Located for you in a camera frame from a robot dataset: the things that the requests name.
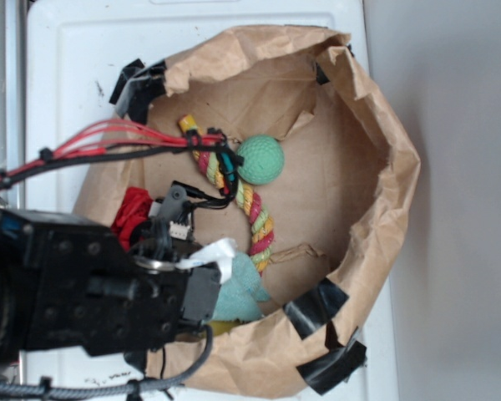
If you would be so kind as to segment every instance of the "green tennis ball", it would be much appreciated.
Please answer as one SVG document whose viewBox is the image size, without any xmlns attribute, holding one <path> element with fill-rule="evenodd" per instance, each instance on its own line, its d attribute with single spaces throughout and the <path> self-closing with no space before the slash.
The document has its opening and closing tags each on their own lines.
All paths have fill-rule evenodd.
<svg viewBox="0 0 501 401">
<path fill-rule="evenodd" d="M 252 185 L 269 184 L 284 168 L 284 151 L 275 138 L 269 135 L 251 136 L 236 153 L 245 158 L 237 172 Z"/>
</svg>

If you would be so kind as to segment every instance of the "crumpled paper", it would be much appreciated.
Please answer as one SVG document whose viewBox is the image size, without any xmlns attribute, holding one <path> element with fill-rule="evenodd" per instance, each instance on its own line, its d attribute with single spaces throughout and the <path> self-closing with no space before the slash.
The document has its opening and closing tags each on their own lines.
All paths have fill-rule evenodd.
<svg viewBox="0 0 501 401">
<path fill-rule="evenodd" d="M 222 128 L 234 146 L 272 135 L 286 157 L 281 176 L 256 189 L 276 223 L 274 263 L 263 275 L 268 316 L 216 337 L 191 387 L 264 398 L 298 393 L 306 384 L 296 366 L 327 352 L 326 328 L 302 341 L 281 306 L 328 277 L 349 296 L 332 319 L 345 345 L 399 253 L 420 161 L 348 42 L 325 28 L 238 27 L 166 59 L 168 95 L 151 104 L 150 126 L 180 135 L 177 119 L 192 113 L 202 127 Z M 317 64 L 329 83 L 316 82 Z M 75 212 L 110 224 L 128 186 L 156 197 L 172 180 L 215 195 L 191 155 L 161 155 L 92 166 Z M 250 245 L 235 205 L 197 212 L 195 227 L 204 244 L 230 236 L 242 251 Z M 185 370 L 203 347 L 167 344 L 165 376 Z M 160 369 L 160 353 L 150 353 L 149 376 Z"/>
</svg>

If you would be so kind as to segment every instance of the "colorful rope toy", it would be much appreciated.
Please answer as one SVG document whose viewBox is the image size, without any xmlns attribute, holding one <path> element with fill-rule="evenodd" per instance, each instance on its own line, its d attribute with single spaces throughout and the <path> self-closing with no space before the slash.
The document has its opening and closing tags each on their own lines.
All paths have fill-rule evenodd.
<svg viewBox="0 0 501 401">
<path fill-rule="evenodd" d="M 190 114 L 182 117 L 178 125 L 184 134 L 189 130 L 196 130 L 199 135 L 204 135 Z M 215 153 L 194 151 L 193 157 L 199 164 L 200 172 L 208 178 L 208 181 L 215 185 L 215 188 L 223 189 L 225 179 L 220 172 L 220 164 Z M 254 191 L 252 185 L 241 179 L 238 180 L 235 203 L 249 217 L 252 245 L 248 253 L 256 270 L 262 273 L 271 261 L 271 243 L 275 238 L 273 219 L 269 216 L 266 206 L 261 203 L 261 198 Z"/>
</svg>

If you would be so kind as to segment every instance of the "brown paper bag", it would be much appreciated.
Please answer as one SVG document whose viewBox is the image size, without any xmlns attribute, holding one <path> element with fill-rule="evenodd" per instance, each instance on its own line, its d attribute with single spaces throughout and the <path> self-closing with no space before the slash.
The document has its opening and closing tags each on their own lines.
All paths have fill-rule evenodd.
<svg viewBox="0 0 501 401">
<path fill-rule="evenodd" d="M 240 27 L 166 59 L 167 95 L 151 104 L 151 127 L 180 135 L 176 121 L 191 113 L 236 143 L 272 135 L 286 157 L 281 176 L 256 189 L 276 224 L 273 264 L 263 275 L 269 314 L 216 337 L 191 387 L 265 398 L 298 393 L 306 384 L 296 367 L 327 352 L 326 328 L 302 340 L 281 306 L 327 277 L 349 296 L 332 319 L 345 345 L 401 248 L 419 158 L 348 41 L 324 28 Z M 316 81 L 317 65 L 330 82 Z M 128 186 L 156 197 L 173 180 L 215 195 L 191 155 L 161 155 L 92 166 L 75 212 L 109 225 Z M 195 219 L 199 242 L 231 236 L 248 249 L 248 223 L 235 205 Z M 168 344 L 166 377 L 185 370 L 203 346 Z M 150 354 L 149 375 L 159 376 L 160 364 Z"/>
</svg>

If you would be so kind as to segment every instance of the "red fabric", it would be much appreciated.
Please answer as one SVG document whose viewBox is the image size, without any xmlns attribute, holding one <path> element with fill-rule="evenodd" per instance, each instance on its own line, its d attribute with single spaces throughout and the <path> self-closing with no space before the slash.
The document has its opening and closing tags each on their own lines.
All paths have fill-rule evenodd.
<svg viewBox="0 0 501 401">
<path fill-rule="evenodd" d="M 126 190 L 123 204 L 111 225 L 111 231 L 119 238 L 120 244 L 126 251 L 130 248 L 132 231 L 138 224 L 148 219 L 151 205 L 152 198 L 147 190 L 133 186 Z"/>
</svg>

